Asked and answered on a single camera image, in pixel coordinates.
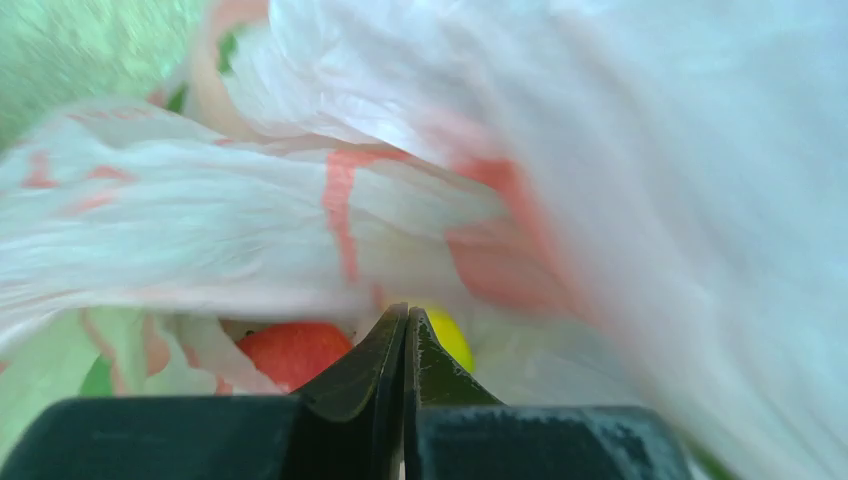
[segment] white plastic bag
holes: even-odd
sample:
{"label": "white plastic bag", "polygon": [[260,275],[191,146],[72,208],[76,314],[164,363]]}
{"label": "white plastic bag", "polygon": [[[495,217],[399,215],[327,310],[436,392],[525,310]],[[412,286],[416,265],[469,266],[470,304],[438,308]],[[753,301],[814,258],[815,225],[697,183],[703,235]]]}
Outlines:
{"label": "white plastic bag", "polygon": [[667,419],[745,480],[842,479],[847,14],[274,0],[207,113],[384,141],[489,184]]}
{"label": "white plastic bag", "polygon": [[[104,98],[56,112],[0,171],[0,459],[90,381],[116,395],[287,393],[218,316],[357,325],[381,297],[414,295],[468,320],[460,309],[480,298],[550,286],[504,235],[491,189],[385,148],[241,143]],[[509,271],[539,281],[511,285]]]}

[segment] green surface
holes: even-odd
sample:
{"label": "green surface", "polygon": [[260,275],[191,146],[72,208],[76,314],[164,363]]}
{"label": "green surface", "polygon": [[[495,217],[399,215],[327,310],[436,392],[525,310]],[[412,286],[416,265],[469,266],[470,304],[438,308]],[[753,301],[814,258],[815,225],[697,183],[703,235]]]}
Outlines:
{"label": "green surface", "polygon": [[104,359],[103,356],[97,357],[91,370],[85,376],[80,387],[80,396],[82,397],[111,397],[112,377],[110,370],[112,363]]}

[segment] yellow fruit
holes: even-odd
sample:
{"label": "yellow fruit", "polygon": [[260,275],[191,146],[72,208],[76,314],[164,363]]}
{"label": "yellow fruit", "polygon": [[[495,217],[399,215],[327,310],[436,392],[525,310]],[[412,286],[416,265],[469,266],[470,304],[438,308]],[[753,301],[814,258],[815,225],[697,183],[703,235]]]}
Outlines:
{"label": "yellow fruit", "polygon": [[430,325],[433,327],[433,332],[435,332],[436,338],[439,340],[442,348],[467,372],[471,373],[474,371],[474,357],[471,355],[471,348],[462,335],[462,331],[448,312],[431,305],[415,303],[409,300],[401,301],[405,301],[410,307],[423,308],[427,312]]}

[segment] red fruit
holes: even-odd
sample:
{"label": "red fruit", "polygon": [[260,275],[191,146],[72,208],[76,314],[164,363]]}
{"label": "red fruit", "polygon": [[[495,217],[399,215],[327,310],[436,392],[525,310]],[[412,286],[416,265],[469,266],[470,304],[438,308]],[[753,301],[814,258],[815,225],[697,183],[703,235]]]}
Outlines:
{"label": "red fruit", "polygon": [[329,323],[281,323],[236,345],[284,391],[300,388],[353,348],[345,334]]}

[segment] crumpled plastic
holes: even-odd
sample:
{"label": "crumpled plastic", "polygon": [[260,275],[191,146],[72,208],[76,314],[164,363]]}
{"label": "crumpled plastic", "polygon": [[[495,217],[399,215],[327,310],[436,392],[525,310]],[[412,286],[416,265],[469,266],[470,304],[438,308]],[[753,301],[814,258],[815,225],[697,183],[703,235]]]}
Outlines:
{"label": "crumpled plastic", "polygon": [[272,0],[204,110],[236,113],[217,124],[234,134],[386,142],[491,186],[650,405],[742,479],[841,479],[846,14]]}

